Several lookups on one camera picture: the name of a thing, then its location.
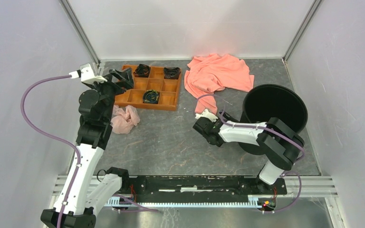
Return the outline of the pink plastic trash bag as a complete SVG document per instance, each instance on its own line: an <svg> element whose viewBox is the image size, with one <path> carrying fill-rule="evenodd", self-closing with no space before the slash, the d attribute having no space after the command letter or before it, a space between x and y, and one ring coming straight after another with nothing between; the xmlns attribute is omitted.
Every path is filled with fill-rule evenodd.
<svg viewBox="0 0 365 228"><path fill-rule="evenodd" d="M127 105L125 109L114 105L111 119L112 131L116 134L128 134L140 123L140 117L135 107Z"/></svg>

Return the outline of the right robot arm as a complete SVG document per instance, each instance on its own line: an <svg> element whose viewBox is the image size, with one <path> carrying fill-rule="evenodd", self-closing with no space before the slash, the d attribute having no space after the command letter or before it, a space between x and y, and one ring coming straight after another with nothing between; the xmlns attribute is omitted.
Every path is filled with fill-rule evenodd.
<svg viewBox="0 0 365 228"><path fill-rule="evenodd" d="M258 174L255 186L258 192L267 194L275 187L276 180L292 170L299 154L304 151L304 140L278 118L262 123L237 123L217 118L212 121L200 117L193 129L215 146L224 143L244 143L259 147L268 161Z"/></svg>

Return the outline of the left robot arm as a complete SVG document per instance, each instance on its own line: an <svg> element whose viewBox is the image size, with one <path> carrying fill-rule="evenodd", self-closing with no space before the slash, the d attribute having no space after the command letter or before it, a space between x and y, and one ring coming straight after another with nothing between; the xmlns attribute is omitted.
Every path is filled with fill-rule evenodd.
<svg viewBox="0 0 365 228"><path fill-rule="evenodd" d="M97 76L91 67L84 66L72 75L80 77L89 90L79 97L80 127L65 185L53 208L43 210L40 216L49 228L93 228L97 214L111 196L130 189L128 171L111 167L102 182L88 193L94 170L113 129L115 97L134 87L132 70L111 69L107 75Z"/></svg>

